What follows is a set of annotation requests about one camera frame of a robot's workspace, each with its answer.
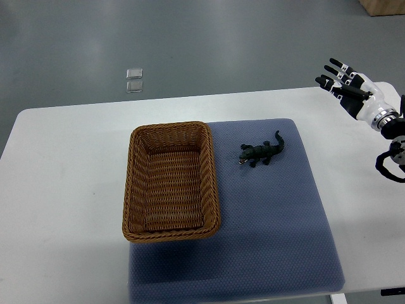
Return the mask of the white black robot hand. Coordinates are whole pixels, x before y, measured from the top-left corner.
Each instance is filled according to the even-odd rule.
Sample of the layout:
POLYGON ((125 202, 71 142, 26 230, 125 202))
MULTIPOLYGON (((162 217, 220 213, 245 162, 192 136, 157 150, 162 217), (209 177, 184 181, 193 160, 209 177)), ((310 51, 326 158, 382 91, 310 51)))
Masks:
POLYGON ((381 89, 365 74, 334 58, 330 59, 330 63, 324 66, 328 74, 320 75, 315 81, 338 99, 351 117, 366 122, 376 131, 399 118, 398 111, 385 102, 381 89))

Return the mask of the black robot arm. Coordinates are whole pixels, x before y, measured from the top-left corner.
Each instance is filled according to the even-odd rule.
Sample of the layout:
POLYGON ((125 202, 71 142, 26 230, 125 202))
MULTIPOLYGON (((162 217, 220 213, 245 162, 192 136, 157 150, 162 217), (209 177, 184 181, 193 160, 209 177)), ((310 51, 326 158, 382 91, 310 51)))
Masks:
POLYGON ((382 135, 390 139, 390 157, 400 166, 404 166, 404 95, 401 96, 399 116, 382 127, 382 135))

